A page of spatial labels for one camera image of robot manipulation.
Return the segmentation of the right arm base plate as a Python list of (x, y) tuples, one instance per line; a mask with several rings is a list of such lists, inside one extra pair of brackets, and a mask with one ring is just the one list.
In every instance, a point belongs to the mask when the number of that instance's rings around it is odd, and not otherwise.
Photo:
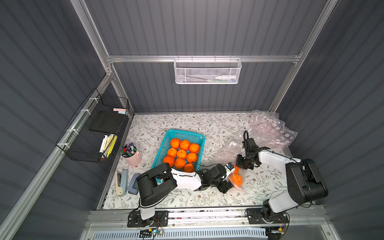
[(274, 213), (270, 210), (259, 208), (248, 208), (245, 210), (245, 216), (249, 224), (288, 224), (289, 217), (286, 212)]

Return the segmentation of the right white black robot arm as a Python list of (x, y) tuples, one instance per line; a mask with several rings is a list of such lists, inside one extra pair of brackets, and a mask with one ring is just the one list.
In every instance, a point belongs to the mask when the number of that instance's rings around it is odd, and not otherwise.
[(270, 219), (307, 202), (328, 196), (329, 190), (322, 175), (311, 159), (296, 159), (278, 154), (268, 147), (259, 147), (247, 130), (243, 133), (244, 155), (238, 155), (236, 165), (253, 170), (261, 165), (271, 166), (285, 174), (287, 187), (282, 193), (263, 203), (262, 215)]

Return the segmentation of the small bag orange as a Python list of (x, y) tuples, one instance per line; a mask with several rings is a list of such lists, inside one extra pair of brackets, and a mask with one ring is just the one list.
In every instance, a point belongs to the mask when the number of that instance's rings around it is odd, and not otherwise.
[(238, 187), (241, 187), (243, 184), (243, 178), (239, 174), (231, 174), (230, 179), (232, 183)]
[(192, 173), (195, 171), (195, 167), (192, 163), (188, 163), (184, 166), (184, 172), (186, 173)]
[(178, 170), (183, 170), (186, 165), (185, 159), (177, 158), (174, 163), (174, 167)]

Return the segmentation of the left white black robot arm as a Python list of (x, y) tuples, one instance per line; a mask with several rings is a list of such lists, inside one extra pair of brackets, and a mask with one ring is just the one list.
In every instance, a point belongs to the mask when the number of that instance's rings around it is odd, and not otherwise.
[(192, 173), (175, 170), (168, 163), (160, 164), (137, 177), (140, 217), (143, 221), (152, 219), (156, 205), (174, 189), (196, 192), (217, 188), (225, 194), (233, 187), (229, 178), (234, 173), (235, 167), (231, 163), (216, 164), (211, 169), (196, 170)]

